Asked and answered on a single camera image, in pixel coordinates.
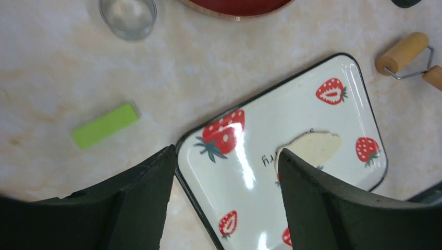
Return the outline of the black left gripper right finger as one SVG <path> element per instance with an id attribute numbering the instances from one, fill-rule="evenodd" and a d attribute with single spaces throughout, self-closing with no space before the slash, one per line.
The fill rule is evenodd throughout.
<path id="1" fill-rule="evenodd" d="M 441 206 L 377 195 L 279 156 L 293 249 L 441 249 Z"/>

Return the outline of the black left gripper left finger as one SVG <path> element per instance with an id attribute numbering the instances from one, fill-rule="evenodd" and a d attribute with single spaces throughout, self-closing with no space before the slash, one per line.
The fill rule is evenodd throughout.
<path id="1" fill-rule="evenodd" d="M 159 249 L 177 157 L 167 146 L 65 198 L 1 197 L 1 249 Z"/>

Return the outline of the white dough lump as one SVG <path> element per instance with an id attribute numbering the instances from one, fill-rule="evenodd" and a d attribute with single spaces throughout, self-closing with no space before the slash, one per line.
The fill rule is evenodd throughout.
<path id="1" fill-rule="evenodd" d="M 279 156 L 283 149 L 288 149 L 311 166 L 322 170 L 324 164 L 333 158 L 342 145 L 339 135 L 331 132 L 306 132 L 276 151 L 274 168 L 278 173 Z"/>

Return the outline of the strawberry print rectangular tray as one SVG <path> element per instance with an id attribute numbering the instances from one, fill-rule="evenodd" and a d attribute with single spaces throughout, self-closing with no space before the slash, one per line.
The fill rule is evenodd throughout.
<path id="1" fill-rule="evenodd" d="M 278 153 L 321 133 L 319 170 L 366 191 L 388 158 L 357 60 L 334 54 L 184 134 L 176 177 L 216 249 L 291 249 Z"/>

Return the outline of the wooden dough roller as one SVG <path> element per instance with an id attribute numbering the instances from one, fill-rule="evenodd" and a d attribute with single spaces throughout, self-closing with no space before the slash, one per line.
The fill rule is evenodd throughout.
<path id="1" fill-rule="evenodd" d="M 425 69 L 403 76 L 398 75 L 399 71 L 426 49 L 430 53 Z M 434 54 L 435 49 L 430 46 L 429 37 L 423 32 L 413 32 L 378 57 L 375 68 L 378 73 L 397 80 L 421 76 L 425 82 L 441 90 L 441 66 L 433 65 Z"/>

